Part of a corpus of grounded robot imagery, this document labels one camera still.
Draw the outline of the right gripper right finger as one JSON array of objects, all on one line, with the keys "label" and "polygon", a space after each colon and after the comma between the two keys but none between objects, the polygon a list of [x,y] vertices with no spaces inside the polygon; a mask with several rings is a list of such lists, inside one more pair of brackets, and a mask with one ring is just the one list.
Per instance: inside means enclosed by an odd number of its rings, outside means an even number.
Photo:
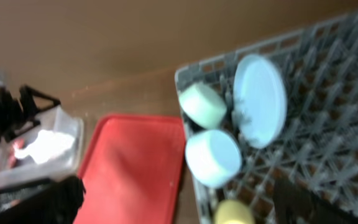
[{"label": "right gripper right finger", "polygon": [[358,217],[321,199],[313,192],[277,179],[273,186],[273,203],[278,224],[358,224]]}]

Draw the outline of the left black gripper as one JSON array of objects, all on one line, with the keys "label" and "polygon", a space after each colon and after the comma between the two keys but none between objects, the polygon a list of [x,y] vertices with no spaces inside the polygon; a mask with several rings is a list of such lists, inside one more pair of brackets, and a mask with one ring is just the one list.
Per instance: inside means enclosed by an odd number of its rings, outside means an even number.
[{"label": "left black gripper", "polygon": [[[19,122],[20,124],[26,122],[40,124],[36,118],[37,114],[61,105],[58,98],[42,93],[28,85],[22,85],[19,88],[19,93],[22,109],[18,100],[12,97],[11,92],[6,87],[0,87],[0,141],[15,124]],[[39,107],[36,98],[47,100],[50,105]]]}]

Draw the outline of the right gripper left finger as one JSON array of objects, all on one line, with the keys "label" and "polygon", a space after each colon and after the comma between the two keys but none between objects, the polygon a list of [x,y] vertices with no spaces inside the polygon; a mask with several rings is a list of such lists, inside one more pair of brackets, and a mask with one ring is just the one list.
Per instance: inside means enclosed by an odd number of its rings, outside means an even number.
[{"label": "right gripper left finger", "polygon": [[56,181],[15,207],[0,213],[0,224],[72,224],[85,200],[83,181],[75,175]]}]

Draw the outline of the red snack wrapper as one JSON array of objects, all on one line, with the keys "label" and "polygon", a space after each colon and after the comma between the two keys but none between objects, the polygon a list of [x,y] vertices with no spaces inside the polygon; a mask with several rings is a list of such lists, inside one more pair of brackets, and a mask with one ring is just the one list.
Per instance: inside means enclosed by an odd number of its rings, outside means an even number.
[{"label": "red snack wrapper", "polygon": [[20,151],[24,147],[25,141],[23,139],[14,140],[9,148],[9,156],[7,158],[7,168],[12,169],[17,163],[15,156],[16,151]]}]

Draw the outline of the white napkin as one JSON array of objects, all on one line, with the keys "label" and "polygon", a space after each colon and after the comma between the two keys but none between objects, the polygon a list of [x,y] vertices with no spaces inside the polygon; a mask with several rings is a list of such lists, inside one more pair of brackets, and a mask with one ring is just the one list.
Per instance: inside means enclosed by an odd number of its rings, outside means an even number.
[{"label": "white napkin", "polygon": [[42,129],[36,139],[16,151],[15,156],[19,160],[31,157],[36,164],[44,164],[66,153],[74,143],[75,137],[70,134]]}]

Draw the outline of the yellow plastic cup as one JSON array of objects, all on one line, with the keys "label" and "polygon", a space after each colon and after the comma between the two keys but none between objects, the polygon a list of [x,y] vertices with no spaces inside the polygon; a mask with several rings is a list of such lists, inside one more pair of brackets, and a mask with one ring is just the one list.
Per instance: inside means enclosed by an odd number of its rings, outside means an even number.
[{"label": "yellow plastic cup", "polygon": [[255,224],[250,208],[238,200],[223,200],[214,213],[214,224]]}]

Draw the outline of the small light blue bowl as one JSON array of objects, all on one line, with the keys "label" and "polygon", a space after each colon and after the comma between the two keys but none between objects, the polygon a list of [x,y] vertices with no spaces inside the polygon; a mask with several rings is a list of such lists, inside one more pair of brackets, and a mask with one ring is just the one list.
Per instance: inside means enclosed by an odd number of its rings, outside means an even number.
[{"label": "small light blue bowl", "polygon": [[220,129],[202,131],[188,138],[185,159],[195,179],[212,189],[223,187],[242,167],[236,140]]}]

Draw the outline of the large light blue plate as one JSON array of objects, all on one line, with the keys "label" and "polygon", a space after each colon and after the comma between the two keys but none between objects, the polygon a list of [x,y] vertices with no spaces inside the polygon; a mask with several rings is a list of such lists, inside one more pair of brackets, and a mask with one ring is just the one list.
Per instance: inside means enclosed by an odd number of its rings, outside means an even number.
[{"label": "large light blue plate", "polygon": [[237,65],[233,97],[237,125],[248,144],[263,149],[274,142],[287,117],[287,93],[278,67],[264,56],[245,56]]}]

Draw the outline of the mint green bowl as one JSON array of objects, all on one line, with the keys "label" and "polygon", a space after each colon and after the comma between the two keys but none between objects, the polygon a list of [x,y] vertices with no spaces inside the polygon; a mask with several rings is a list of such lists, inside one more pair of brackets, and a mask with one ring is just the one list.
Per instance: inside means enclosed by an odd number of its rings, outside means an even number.
[{"label": "mint green bowl", "polygon": [[227,113],[223,98],[204,83],[190,85],[179,94],[178,100],[185,114],[205,129],[219,128]]}]

